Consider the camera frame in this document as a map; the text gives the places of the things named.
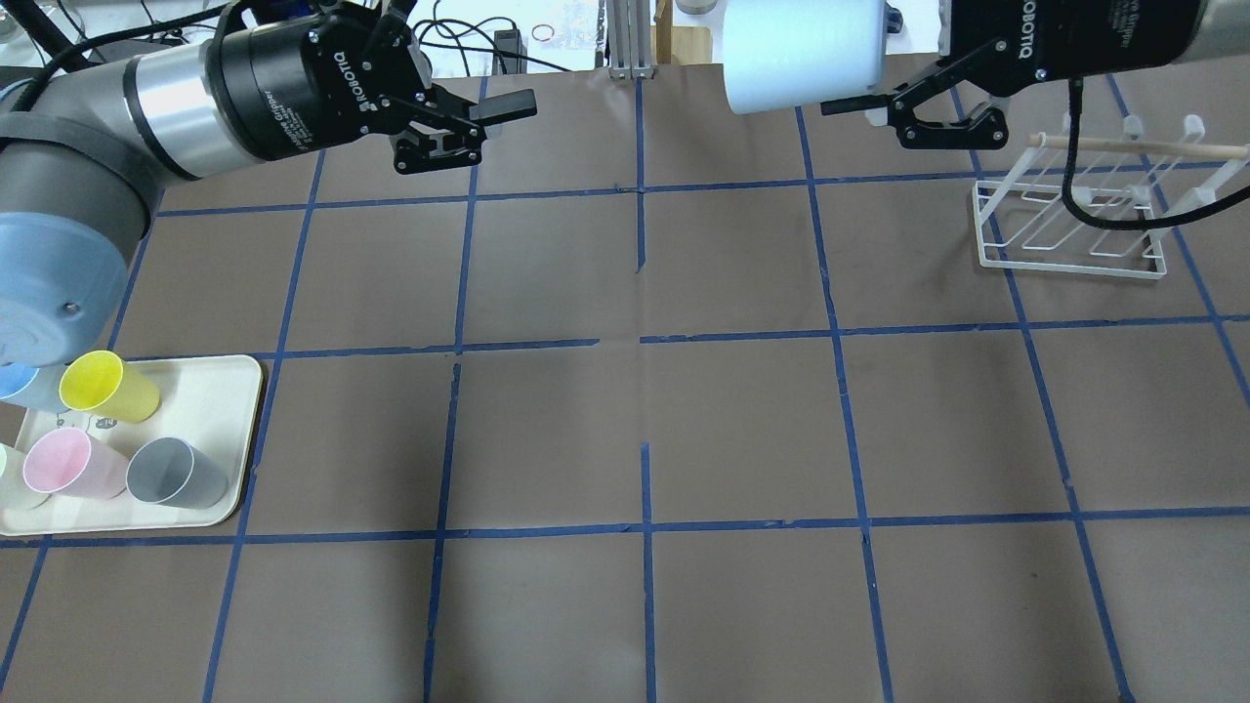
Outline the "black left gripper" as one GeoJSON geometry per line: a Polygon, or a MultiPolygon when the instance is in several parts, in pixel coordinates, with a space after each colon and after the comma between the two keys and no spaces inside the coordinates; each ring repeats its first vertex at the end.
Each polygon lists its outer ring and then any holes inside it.
{"type": "Polygon", "coordinates": [[[412,49],[414,1],[339,3],[248,28],[255,1],[222,8],[204,60],[208,89],[244,151],[278,161],[385,134],[401,175],[482,161],[488,129],[538,115],[531,89],[472,103],[432,89],[412,49]]]}

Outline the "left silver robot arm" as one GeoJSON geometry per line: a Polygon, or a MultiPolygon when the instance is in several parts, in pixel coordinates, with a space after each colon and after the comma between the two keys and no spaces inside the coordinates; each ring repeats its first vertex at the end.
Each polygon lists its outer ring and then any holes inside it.
{"type": "Polygon", "coordinates": [[[530,89],[474,103],[432,81],[410,1],[336,3],[248,26],[209,10],[202,43],[2,93],[1,359],[71,363],[102,336],[164,191],[385,135],[395,173],[482,158],[492,128],[538,113],[530,89]]]}

